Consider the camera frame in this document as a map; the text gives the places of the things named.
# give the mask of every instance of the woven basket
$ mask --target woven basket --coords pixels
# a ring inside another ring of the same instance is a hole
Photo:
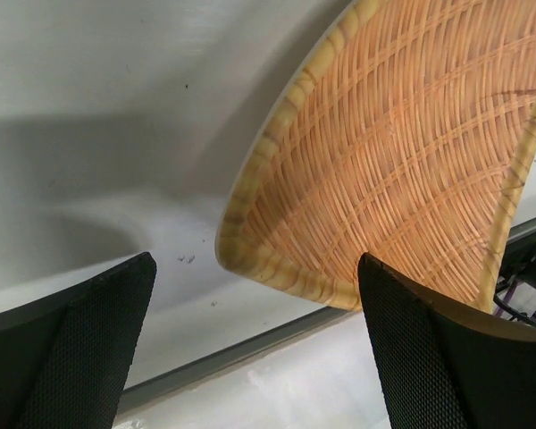
[[[369,251],[488,311],[535,152],[536,0],[360,0],[274,107],[217,257],[358,309]]]

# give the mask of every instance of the orange woven surface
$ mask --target orange woven surface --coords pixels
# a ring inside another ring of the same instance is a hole
[[[536,0],[362,0],[255,143],[218,258],[358,308],[357,261],[370,251],[487,307],[536,149],[535,104]]]

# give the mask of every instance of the wicker basket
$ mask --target wicker basket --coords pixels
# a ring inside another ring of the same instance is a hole
[[[360,0],[257,138],[218,260],[358,309],[369,251],[488,311],[535,152],[536,0]]]

